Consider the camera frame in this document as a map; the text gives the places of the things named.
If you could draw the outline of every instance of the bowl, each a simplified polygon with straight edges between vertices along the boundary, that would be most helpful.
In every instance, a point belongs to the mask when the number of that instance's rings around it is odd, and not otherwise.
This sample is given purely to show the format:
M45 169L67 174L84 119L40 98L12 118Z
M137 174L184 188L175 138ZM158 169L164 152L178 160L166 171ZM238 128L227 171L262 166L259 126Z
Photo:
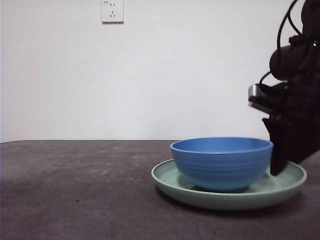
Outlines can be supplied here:
M203 137L170 145L176 167L191 183L212 191L234 191L261 178L273 143L250 137Z

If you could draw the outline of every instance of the gray table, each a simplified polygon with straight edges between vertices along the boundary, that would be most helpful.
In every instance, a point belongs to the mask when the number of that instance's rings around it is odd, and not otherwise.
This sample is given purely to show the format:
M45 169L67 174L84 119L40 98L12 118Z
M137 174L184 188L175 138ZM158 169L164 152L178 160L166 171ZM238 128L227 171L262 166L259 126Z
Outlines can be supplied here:
M301 192L251 211L206 210L162 194L151 177L172 141L1 144L2 240L317 240L320 159Z

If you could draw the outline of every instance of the wall socket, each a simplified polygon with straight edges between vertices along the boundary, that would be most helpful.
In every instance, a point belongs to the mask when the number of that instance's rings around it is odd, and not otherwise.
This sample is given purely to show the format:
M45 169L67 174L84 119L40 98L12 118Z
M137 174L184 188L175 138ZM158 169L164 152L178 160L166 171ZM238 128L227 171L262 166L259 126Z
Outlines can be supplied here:
M124 11L124 0L103 1L102 23L123 23Z

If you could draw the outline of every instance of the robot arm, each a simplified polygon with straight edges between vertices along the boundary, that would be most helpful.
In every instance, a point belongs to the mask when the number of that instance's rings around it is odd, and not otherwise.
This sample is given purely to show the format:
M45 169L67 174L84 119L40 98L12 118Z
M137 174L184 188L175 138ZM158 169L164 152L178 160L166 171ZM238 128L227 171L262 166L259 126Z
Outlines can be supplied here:
M262 121L274 144L271 174L279 174L288 161L301 163L320 149L320 0L306 0L302 8L303 31L280 47L270 59L270 72L281 83L260 83L249 88L249 105L269 114Z

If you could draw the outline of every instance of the black cable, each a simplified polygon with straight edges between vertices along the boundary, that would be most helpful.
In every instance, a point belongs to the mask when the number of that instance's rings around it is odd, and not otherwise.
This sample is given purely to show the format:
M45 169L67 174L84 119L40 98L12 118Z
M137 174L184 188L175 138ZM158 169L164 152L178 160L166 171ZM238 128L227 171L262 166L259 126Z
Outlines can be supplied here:
M259 87L262 90L263 86L262 86L262 82L264 81L264 79L271 73L271 71L268 71L265 75L262 76L262 78L259 81Z
M302 35L302 33L299 31L299 29L295 26L294 22L292 21L291 19L291 12L289 12L288 14L288 20L289 20L289 23L291 25L291 27L295 30L295 32L298 34L298 35Z
M286 14L284 15L284 17L283 17L283 19L282 19L282 22L281 22L280 27L279 27L279 30L278 30L278 36L277 36L277 39L276 39L276 48L277 48L277 53L278 53L278 65L279 65L279 63L280 63L280 61L281 61L281 42L280 42L280 41L281 41L281 32L282 32L282 29L284 28L285 22L286 22L289 14L290 14L292 8L295 6L295 4L296 4L297 1L298 1L298 0L294 0L294 1L291 3L288 11L286 12Z

